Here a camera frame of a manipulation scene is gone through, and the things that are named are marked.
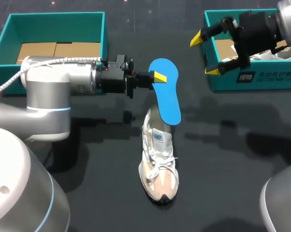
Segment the sneaker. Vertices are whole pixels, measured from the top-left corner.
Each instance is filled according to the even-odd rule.
[[[165,124],[157,106],[148,112],[142,127],[143,152],[139,176],[147,194],[156,202],[169,203],[179,187],[175,169],[171,127]]]
[[[231,61],[232,59],[236,59],[237,57],[233,57],[233,58],[226,58],[222,61]],[[261,52],[261,53],[257,53],[255,55],[252,55],[250,57],[250,60],[290,60],[291,59],[291,47],[288,47],[276,54],[272,54],[272,52],[270,50]]]

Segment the teal cardboard box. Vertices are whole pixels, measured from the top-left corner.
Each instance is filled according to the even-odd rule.
[[[204,25],[208,27],[219,23],[226,16],[231,16],[239,22],[238,16],[245,11],[250,10],[205,11]],[[273,14],[277,10],[258,9],[251,11],[253,13],[266,11]],[[232,51],[228,41],[230,41],[229,33],[221,33],[201,44],[206,67],[216,65],[223,58],[227,58],[224,56],[226,49],[229,49],[230,56],[237,56],[235,51]],[[249,81],[238,81],[243,75],[248,76]],[[238,68],[221,76],[208,75],[208,80],[213,91],[291,89],[291,60],[254,60],[247,69],[240,70]]]
[[[0,85],[4,84],[21,65],[20,50],[25,44],[99,43],[93,57],[108,58],[108,33],[104,12],[11,14],[0,36]],[[20,81],[4,90],[7,95],[26,94]]]

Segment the white cable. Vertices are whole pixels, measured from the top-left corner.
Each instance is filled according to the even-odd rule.
[[[30,69],[37,68],[40,66],[46,66],[51,64],[58,64],[63,62],[78,62],[78,61],[98,61],[101,62],[101,57],[89,57],[89,58],[61,58],[61,59],[53,59],[53,60],[47,60],[40,63],[32,64],[29,66],[26,66],[22,68],[20,71],[18,71],[13,77],[11,77],[6,83],[2,84],[0,86],[0,92],[2,92],[4,89],[6,89],[8,86],[10,86],[16,79],[18,79],[23,73],[27,72]]]

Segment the dark floor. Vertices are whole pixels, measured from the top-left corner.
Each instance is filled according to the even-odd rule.
[[[199,50],[190,49],[189,41],[201,26],[204,9],[275,4],[274,0],[0,1],[0,30],[7,12],[106,11],[110,58],[128,54],[137,70],[147,70],[155,58],[168,58],[179,69],[182,122],[174,129],[173,140],[180,188],[172,205],[153,205],[139,181],[141,125],[155,103],[153,91],[139,89],[132,100],[111,94],[73,98],[70,141],[54,144],[48,161],[50,145],[32,146],[67,193],[70,232],[265,232],[259,213],[262,186],[291,164],[291,92],[215,94],[203,74]],[[26,103],[23,98],[0,101]]]

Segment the blue insole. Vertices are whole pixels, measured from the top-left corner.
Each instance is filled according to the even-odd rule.
[[[154,60],[149,71],[156,71],[167,78],[167,83],[154,83],[158,108],[161,119],[169,125],[178,125],[181,120],[180,105],[176,95],[176,82],[179,71],[174,63],[168,59]]]

